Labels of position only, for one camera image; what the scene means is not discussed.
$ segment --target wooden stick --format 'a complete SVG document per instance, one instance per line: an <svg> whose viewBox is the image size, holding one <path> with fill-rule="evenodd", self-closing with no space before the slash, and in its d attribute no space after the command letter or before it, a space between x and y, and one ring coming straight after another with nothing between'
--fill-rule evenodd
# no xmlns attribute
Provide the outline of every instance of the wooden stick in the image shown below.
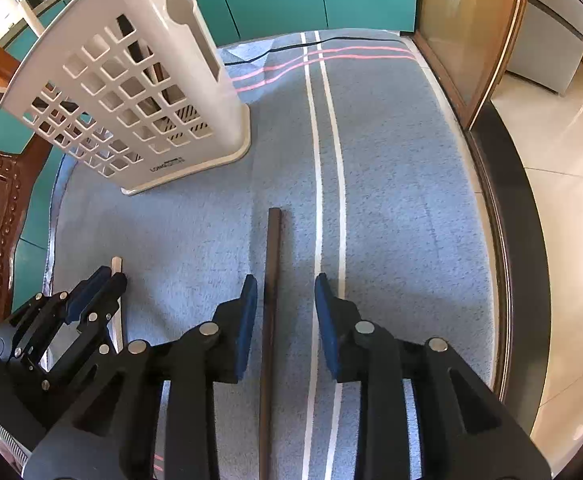
<svg viewBox="0 0 583 480"><path fill-rule="evenodd" d="M112 274L115 274L116 272L123 272L123 259L119 256L114 256L112 258ZM118 298L118 310L114 314L114 317L112 317L112 323L110 325L112 332L114 332L112 343L114 343L114 349L117 354L120 354L124 347L123 317L121 316L121 308L121 298Z"/></svg>
<svg viewBox="0 0 583 480"><path fill-rule="evenodd" d="M260 369L260 421L258 462L260 480L269 480L274 375L274 331L280 271L281 210L272 207L267 219L267 256L265 256L265 299L263 302L263 357Z"/></svg>

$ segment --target brand logo on basket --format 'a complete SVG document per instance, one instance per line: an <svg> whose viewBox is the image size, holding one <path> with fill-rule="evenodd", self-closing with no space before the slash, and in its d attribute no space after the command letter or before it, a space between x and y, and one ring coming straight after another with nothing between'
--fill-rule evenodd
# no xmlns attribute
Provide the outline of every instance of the brand logo on basket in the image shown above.
<svg viewBox="0 0 583 480"><path fill-rule="evenodd" d="M165 168L169 168L169 166L174 166L174 164L180 164L181 162L184 161L185 159L181 156L177 156L176 158L170 158L169 160L166 160L162 164L159 164L158 166L151 168L150 171L153 173L154 171L164 170Z"/></svg>

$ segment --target laundry basket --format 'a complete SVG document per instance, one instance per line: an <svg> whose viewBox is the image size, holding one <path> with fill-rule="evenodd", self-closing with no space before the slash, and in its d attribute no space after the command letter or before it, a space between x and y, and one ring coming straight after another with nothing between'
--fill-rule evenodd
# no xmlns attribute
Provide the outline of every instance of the laundry basket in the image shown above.
<svg viewBox="0 0 583 480"><path fill-rule="evenodd" d="M251 139L196 0L73 0L0 108L126 194L232 162Z"/></svg>

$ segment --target wooden door frame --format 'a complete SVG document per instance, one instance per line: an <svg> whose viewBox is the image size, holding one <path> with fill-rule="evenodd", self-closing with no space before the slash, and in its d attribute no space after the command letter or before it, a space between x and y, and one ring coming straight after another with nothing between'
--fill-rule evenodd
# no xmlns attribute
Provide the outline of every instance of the wooden door frame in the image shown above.
<svg viewBox="0 0 583 480"><path fill-rule="evenodd" d="M456 84L453 82L453 79L447 72L447 69L420 32L418 22L422 8L422 0L418 0L414 43L420 50L421 54L425 57L425 60L429 63L431 70L443 87L447 99L449 99L451 107L456 113L460 126L462 126L465 131L468 131L473 126L482 105L491 97L495 86L503 77L503 74L507 69L507 63L511 57L518 33L523 23L526 6L527 0L514 1L513 9L507 20L507 27L505 27L505 31L502 35L495 38L493 47L490 49L492 55L487 56L488 59L492 59L493 63L483 70L478 82L478 91L472 96L470 102L466 103Z"/></svg>

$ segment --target white stripe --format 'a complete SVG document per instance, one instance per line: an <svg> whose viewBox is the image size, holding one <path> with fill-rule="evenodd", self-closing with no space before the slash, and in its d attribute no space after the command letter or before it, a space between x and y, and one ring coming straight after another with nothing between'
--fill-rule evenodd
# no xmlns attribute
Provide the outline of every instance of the white stripe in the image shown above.
<svg viewBox="0 0 583 480"><path fill-rule="evenodd" d="M315 31L316 41L320 41L318 30ZM327 110L329 111L329 121L331 122L332 137L334 137L335 166L338 177L338 202L339 202L339 247L338 247L338 297L345 298L345 270L347 266L347 202L345 200L345 167L343 165L343 150L340 145L340 135L338 134L338 122L335 119L334 101L332 99L329 77L327 77L327 67L325 62L320 62L320 71L323 75L323 85L325 86L325 97L327 99ZM340 421L340 406L343 396L343 385L336 383L334 391L334 408L332 410L332 424L329 433L329 447L327 448L327 464L325 465L325 480L331 480L334 468L335 443L338 437L338 424Z"/></svg>
<svg viewBox="0 0 583 480"><path fill-rule="evenodd" d="M302 43L306 43L305 33L301 33ZM305 54L303 61L307 61L307 47L302 48ZM311 90L309 65L305 65L305 85L307 87L307 101L309 102L309 118L311 121L311 136L314 144L314 171L316 173L316 245L314 250L314 275L318 276L321 268L323 250L323 177L320 169L320 145L318 139L318 124L316 123L316 105ZM305 424L305 447L302 456L302 480L309 477L309 459L311 456L311 436L314 429L314 405L316 402L316 381L318 380L318 314L314 303L311 318L311 365L309 371L309 392L307 393L307 422Z"/></svg>

